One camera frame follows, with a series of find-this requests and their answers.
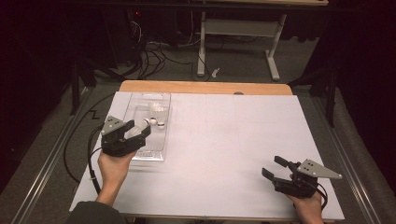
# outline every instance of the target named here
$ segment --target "transparent box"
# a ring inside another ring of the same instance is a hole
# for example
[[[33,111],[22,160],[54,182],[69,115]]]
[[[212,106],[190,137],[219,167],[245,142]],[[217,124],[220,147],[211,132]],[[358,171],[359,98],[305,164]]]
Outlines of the transparent box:
[[[144,119],[151,121],[151,134],[146,138],[146,145],[137,150],[133,160],[165,160],[170,104],[170,93],[134,92],[132,94],[123,121],[133,119],[135,125],[139,125]],[[132,129],[125,134],[126,138],[132,136]]]

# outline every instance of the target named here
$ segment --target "white table surface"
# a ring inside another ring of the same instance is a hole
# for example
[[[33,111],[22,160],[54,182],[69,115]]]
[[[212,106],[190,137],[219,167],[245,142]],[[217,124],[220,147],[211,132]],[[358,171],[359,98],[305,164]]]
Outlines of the white table surface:
[[[117,92],[108,115],[123,118],[131,92]],[[292,203],[262,176],[289,179],[274,162],[322,160],[296,96],[172,93],[165,161],[132,161],[114,207],[144,217],[281,221],[296,219]],[[95,148],[100,146],[100,137]],[[92,166],[102,183],[97,158]],[[344,219],[331,182],[325,219]],[[93,201],[86,169],[71,204]]]

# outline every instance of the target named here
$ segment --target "table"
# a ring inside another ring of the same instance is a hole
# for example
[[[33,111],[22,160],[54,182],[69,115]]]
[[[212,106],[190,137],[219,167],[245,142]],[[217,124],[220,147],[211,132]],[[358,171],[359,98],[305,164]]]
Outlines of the table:
[[[207,0],[205,2],[236,2],[250,4],[280,4],[288,6],[327,6],[329,2],[319,0]],[[202,12],[201,19],[201,43],[198,57],[197,76],[205,75],[205,35],[253,35],[272,37],[273,44],[270,49],[265,51],[265,58],[270,68],[271,76],[274,81],[279,81],[280,76],[277,72],[274,54],[280,35],[282,34],[287,15],[282,14],[279,21],[236,21],[207,19]]]
[[[132,161],[115,208],[134,217],[297,219],[290,201],[261,175],[261,168],[266,167],[276,176],[288,178],[290,172],[274,163],[275,155],[293,161],[309,155],[322,163],[298,99],[288,86],[127,81],[116,94],[109,115],[124,115],[131,91],[176,93],[172,93],[165,161]],[[234,92],[245,95],[228,94]],[[230,113],[219,113],[224,110]],[[96,162],[92,166],[98,169]],[[329,194],[324,218],[344,219],[330,181],[319,182]],[[86,171],[71,209],[77,202],[95,197]]]

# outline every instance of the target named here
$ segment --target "hand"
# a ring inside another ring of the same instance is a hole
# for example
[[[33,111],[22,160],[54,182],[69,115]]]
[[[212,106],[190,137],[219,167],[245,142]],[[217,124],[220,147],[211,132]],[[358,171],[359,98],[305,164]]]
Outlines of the hand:
[[[96,199],[97,202],[113,206],[122,183],[128,175],[129,163],[135,154],[136,151],[123,157],[111,157],[101,152],[98,163],[103,186]]]
[[[321,216],[321,196],[318,192],[315,192],[311,198],[306,199],[299,199],[287,194],[285,195],[294,202],[297,215],[304,224],[323,224]]]

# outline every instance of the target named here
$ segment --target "sleeve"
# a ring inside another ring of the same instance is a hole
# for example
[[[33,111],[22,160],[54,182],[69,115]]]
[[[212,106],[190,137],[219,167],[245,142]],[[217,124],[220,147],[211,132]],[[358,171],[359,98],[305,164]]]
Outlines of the sleeve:
[[[125,224],[126,221],[120,212],[104,203],[79,202],[66,224]]]

